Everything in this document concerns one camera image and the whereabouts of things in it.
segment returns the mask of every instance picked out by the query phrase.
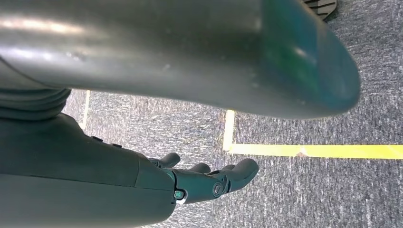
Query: black rubber sole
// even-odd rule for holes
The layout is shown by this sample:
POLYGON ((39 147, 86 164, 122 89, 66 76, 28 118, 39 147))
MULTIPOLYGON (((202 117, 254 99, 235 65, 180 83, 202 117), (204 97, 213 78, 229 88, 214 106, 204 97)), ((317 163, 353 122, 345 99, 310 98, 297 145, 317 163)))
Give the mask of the black rubber sole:
POLYGON ((303 0, 322 20, 336 10, 337 0, 303 0))

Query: yellow floor marking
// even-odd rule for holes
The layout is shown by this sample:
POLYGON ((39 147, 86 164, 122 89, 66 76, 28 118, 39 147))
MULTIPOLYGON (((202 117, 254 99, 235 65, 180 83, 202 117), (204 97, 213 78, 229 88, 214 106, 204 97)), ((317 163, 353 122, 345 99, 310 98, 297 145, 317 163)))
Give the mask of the yellow floor marking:
POLYGON ((79 123, 81 129, 85 130, 87 127, 87 119, 88 119, 88 108, 89 108, 89 97, 91 95, 91 91, 87 90, 86 91, 86 104, 84 106, 84 116, 83 116, 83 122, 79 123))
POLYGON ((403 159, 403 145, 232 144, 229 153, 287 157, 403 159))
POLYGON ((222 149, 229 151, 232 145, 232 138, 234 134, 235 112, 233 110, 227 110, 225 115, 225 128, 224 139, 222 141, 222 149))

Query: screw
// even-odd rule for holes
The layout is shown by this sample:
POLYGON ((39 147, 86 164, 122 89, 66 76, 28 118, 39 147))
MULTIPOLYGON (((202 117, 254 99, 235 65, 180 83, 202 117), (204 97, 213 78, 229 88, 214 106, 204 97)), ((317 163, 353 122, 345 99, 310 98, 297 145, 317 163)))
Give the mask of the screw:
POLYGON ((175 191, 174 196, 175 196, 175 199, 181 200, 181 199, 183 199, 184 193, 182 191, 175 191))
POLYGON ((219 197, 222 194, 222 185, 221 183, 217 182, 213 186, 213 195, 215 197, 219 197))

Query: robotic arm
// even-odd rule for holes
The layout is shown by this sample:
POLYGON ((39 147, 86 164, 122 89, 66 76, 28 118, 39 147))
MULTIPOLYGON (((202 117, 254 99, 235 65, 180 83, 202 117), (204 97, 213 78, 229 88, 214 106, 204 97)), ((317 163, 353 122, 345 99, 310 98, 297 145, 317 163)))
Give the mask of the robotic arm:
POLYGON ((0 0, 0 227, 153 224, 258 172, 175 169, 177 154, 87 136, 60 113, 72 88, 307 119, 354 107, 360 80, 296 0, 0 0))

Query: gray plastic housing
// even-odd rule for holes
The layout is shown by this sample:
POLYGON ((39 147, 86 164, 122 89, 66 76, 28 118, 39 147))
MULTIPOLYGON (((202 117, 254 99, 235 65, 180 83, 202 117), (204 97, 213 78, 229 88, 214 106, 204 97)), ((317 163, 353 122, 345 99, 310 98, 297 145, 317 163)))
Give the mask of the gray plastic housing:
POLYGON ((175 208, 166 173, 69 116, 0 126, 1 227, 138 227, 175 208))
POLYGON ((0 14, 3 62, 44 86, 287 119, 360 96, 354 60, 299 0, 0 0, 0 14))

